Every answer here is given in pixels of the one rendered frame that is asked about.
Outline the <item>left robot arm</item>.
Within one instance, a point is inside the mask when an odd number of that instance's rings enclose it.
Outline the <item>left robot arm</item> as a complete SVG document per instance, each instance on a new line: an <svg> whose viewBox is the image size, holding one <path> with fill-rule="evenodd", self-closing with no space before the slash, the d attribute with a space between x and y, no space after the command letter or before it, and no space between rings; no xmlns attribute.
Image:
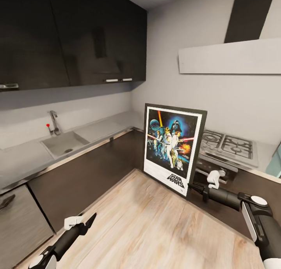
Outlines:
<svg viewBox="0 0 281 269"><path fill-rule="evenodd" d="M94 222L95 213L84 225L84 217L79 216L65 218L64 229L66 230L53 245L48 246L28 267L28 269L56 269L57 262L63 257L66 251L74 243L79 235L86 235L88 229Z"/></svg>

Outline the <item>poster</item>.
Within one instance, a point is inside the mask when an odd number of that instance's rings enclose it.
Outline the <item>poster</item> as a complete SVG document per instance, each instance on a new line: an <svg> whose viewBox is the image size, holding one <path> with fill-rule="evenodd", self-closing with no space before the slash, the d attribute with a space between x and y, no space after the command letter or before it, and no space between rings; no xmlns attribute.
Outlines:
<svg viewBox="0 0 281 269"><path fill-rule="evenodd" d="M145 103L142 173L188 201L207 112Z"/></svg>

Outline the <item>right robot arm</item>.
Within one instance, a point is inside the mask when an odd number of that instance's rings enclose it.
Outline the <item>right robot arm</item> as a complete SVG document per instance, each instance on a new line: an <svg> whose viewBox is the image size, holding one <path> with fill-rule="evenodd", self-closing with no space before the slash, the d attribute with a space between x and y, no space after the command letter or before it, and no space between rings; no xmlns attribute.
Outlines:
<svg viewBox="0 0 281 269"><path fill-rule="evenodd" d="M207 185L197 182L187 185L203 195L204 203L211 199L238 212L241 208L255 246L259 247L265 269L281 269L281 227L274 219L268 202L258 196L242 192L236 194L219 187L219 177L219 172L213 170L207 178Z"/></svg>

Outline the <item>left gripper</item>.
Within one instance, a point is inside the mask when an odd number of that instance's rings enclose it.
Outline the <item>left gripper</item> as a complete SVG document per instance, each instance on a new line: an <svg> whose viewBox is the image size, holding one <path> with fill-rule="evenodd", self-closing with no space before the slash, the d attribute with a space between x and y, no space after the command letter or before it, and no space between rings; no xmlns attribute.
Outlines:
<svg viewBox="0 0 281 269"><path fill-rule="evenodd" d="M79 216L82 216L83 213L81 213ZM66 230L59 239L63 239L67 245L68 249L70 246L74 243L74 241L78 238L79 235L86 235L88 229L91 227L91 225L94 222L95 217L97 216L97 213L95 213L84 225L84 223L79 223L73 226L70 230Z"/></svg>

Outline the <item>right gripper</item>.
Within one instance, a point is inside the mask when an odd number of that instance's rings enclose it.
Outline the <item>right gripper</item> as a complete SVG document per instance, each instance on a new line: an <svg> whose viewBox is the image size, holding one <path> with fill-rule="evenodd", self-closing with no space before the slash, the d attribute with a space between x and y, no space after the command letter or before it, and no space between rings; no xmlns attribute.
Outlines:
<svg viewBox="0 0 281 269"><path fill-rule="evenodd" d="M224 206L227 204L228 192L229 190L218 187L216 188L209 188L209 184L202 184L193 182L192 184L187 183L191 189L195 190L196 192L203 195L203 202L207 203L209 199L218 202Z"/></svg>

